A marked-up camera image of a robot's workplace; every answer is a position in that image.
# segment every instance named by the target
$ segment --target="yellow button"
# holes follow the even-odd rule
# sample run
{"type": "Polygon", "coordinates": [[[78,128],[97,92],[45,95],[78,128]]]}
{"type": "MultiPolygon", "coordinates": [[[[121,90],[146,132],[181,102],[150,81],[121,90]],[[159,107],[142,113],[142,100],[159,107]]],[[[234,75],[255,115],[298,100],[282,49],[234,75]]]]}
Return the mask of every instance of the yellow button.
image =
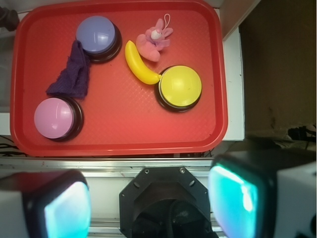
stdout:
{"type": "Polygon", "coordinates": [[[160,81],[160,90],[165,100],[177,107],[193,104],[202,92],[199,75],[190,67],[173,66],[167,69],[160,81]]]}

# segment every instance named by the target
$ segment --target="toy banana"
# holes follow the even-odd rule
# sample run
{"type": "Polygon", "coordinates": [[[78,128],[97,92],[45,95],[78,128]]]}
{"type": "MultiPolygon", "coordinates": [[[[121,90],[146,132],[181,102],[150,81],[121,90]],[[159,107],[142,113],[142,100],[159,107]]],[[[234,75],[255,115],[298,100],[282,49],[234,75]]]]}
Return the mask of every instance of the toy banana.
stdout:
{"type": "Polygon", "coordinates": [[[153,72],[144,64],[136,45],[132,41],[127,42],[124,53],[129,68],[138,79],[150,85],[159,82],[162,76],[153,72]]]}

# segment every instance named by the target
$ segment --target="stuffed bunny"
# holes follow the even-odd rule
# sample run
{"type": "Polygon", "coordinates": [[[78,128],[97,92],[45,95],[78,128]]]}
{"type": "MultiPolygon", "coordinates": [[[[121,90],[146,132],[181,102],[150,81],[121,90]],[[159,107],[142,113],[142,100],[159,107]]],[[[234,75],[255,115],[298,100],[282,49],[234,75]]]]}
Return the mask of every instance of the stuffed bunny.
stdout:
{"type": "Polygon", "coordinates": [[[141,34],[137,37],[136,46],[140,55],[150,61],[159,61],[159,51],[170,45],[170,40],[166,40],[165,38],[173,33],[172,28],[167,28],[168,24],[169,21],[163,29],[164,22],[163,19],[160,18],[154,27],[151,27],[146,30],[145,34],[141,34]]]}

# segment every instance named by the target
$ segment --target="black cable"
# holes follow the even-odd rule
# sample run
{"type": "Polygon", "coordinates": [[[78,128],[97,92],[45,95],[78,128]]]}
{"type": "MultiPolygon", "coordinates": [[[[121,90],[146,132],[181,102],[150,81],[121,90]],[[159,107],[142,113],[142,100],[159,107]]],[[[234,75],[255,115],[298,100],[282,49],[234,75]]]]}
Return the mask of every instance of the black cable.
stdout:
{"type": "Polygon", "coordinates": [[[212,153],[212,151],[213,151],[213,150],[214,150],[214,148],[213,148],[212,150],[209,150],[209,152],[208,152],[208,153],[204,156],[204,158],[206,158],[206,157],[208,157],[208,156],[210,156],[210,157],[211,157],[211,156],[212,156],[212,154],[211,154],[211,153],[212,153]]]}
{"type": "Polygon", "coordinates": [[[178,203],[178,200],[175,200],[171,203],[168,209],[168,215],[166,220],[166,235],[167,238],[174,238],[173,225],[172,225],[172,212],[174,210],[175,205],[178,203]]]}
{"type": "Polygon", "coordinates": [[[4,139],[7,139],[7,140],[11,141],[12,143],[14,143],[14,141],[13,141],[13,140],[11,140],[11,139],[9,139],[9,138],[6,138],[6,137],[5,137],[5,136],[3,136],[3,135],[0,135],[0,137],[2,137],[2,138],[4,138],[4,139]]]}
{"type": "Polygon", "coordinates": [[[13,148],[13,149],[17,149],[18,150],[18,147],[16,147],[15,145],[9,145],[9,144],[6,144],[6,143],[0,143],[0,149],[7,149],[7,148],[13,148]]]}
{"type": "Polygon", "coordinates": [[[16,152],[16,151],[0,151],[0,154],[3,154],[3,155],[26,155],[23,152],[16,152]]]}

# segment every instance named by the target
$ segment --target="white panel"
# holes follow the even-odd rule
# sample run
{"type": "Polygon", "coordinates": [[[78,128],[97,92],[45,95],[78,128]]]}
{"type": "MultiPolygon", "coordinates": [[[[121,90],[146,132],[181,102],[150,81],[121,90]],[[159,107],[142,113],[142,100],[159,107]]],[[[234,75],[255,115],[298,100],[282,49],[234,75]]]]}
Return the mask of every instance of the white panel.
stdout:
{"type": "Polygon", "coordinates": [[[278,171],[277,188],[274,237],[314,237],[310,225],[316,215],[316,162],[278,171]]]}
{"type": "Polygon", "coordinates": [[[228,129],[223,140],[244,139],[244,95],[239,29],[223,42],[228,129]]]}
{"type": "Polygon", "coordinates": [[[21,193],[0,190],[0,238],[27,237],[21,193]]]}
{"type": "Polygon", "coordinates": [[[225,0],[220,7],[223,40],[242,23],[260,0],[225,0]]]}
{"type": "Polygon", "coordinates": [[[214,8],[220,8],[225,0],[204,0],[204,1],[214,8]]]}
{"type": "Polygon", "coordinates": [[[17,12],[31,11],[39,6],[80,0],[0,0],[0,6],[6,6],[17,12]]]}
{"type": "Polygon", "coordinates": [[[10,113],[0,113],[0,135],[10,135],[10,113]]]}
{"type": "MultiPolygon", "coordinates": [[[[119,194],[133,178],[86,178],[92,199],[92,217],[119,219],[119,194]]],[[[208,178],[197,178],[207,187],[208,178]]]]}

